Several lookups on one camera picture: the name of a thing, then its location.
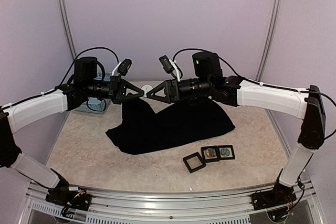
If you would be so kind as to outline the black garment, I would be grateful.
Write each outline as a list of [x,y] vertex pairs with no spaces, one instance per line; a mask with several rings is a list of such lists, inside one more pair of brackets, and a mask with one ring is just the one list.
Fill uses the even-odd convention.
[[188,99],[154,112],[142,99],[122,105],[122,122],[106,131],[120,151],[139,155],[174,148],[235,129],[227,113],[209,98]]

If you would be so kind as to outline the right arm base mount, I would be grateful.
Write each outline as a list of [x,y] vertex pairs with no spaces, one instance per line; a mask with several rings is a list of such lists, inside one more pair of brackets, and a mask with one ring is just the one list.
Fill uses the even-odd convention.
[[291,204],[289,209],[292,210],[301,201],[305,193],[305,185],[301,181],[300,177],[297,178],[297,185],[302,190],[302,194],[295,204],[294,201],[297,197],[293,186],[287,187],[282,185],[279,182],[279,178],[280,176],[278,176],[271,190],[255,192],[251,195],[254,210],[276,207],[283,204]]

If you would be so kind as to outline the red round brooch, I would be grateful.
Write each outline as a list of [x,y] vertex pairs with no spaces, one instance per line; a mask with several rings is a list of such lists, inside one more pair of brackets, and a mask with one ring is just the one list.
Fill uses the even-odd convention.
[[141,90],[144,91],[144,93],[148,93],[149,91],[151,91],[153,89],[153,87],[149,84],[145,84],[141,87]]

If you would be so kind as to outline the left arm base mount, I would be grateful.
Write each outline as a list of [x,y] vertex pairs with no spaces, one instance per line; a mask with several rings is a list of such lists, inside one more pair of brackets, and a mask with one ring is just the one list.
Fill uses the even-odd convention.
[[88,211],[92,196],[87,190],[80,186],[70,186],[64,177],[53,169],[52,171],[58,175],[60,181],[55,188],[48,189],[45,201],[63,206],[60,214],[66,218],[72,214],[70,209]]

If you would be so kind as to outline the green round brooch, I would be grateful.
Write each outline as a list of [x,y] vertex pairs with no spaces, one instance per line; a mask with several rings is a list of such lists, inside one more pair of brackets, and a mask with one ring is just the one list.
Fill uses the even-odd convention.
[[228,148],[221,148],[220,154],[222,157],[229,157],[230,156],[230,149]]

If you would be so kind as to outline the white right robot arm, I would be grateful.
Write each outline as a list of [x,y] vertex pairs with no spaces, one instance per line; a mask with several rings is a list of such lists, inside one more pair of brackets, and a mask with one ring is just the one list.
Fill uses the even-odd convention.
[[326,117],[320,89],[290,88],[255,82],[238,76],[166,80],[146,93],[147,98],[164,103],[210,97],[229,106],[256,107],[270,112],[290,156],[278,185],[269,192],[273,205],[289,196],[289,189],[304,172],[314,153],[324,144]]

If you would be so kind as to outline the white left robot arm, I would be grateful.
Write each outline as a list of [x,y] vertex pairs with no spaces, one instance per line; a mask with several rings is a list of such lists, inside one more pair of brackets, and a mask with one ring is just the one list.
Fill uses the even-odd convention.
[[66,206],[73,201],[73,193],[60,183],[60,176],[47,168],[45,158],[38,158],[42,145],[51,150],[57,133],[72,111],[89,98],[110,99],[122,104],[143,96],[140,88],[121,77],[110,81],[79,80],[62,84],[54,90],[41,93],[20,104],[8,104],[1,108],[1,167],[11,168],[47,189],[53,189],[53,197]]

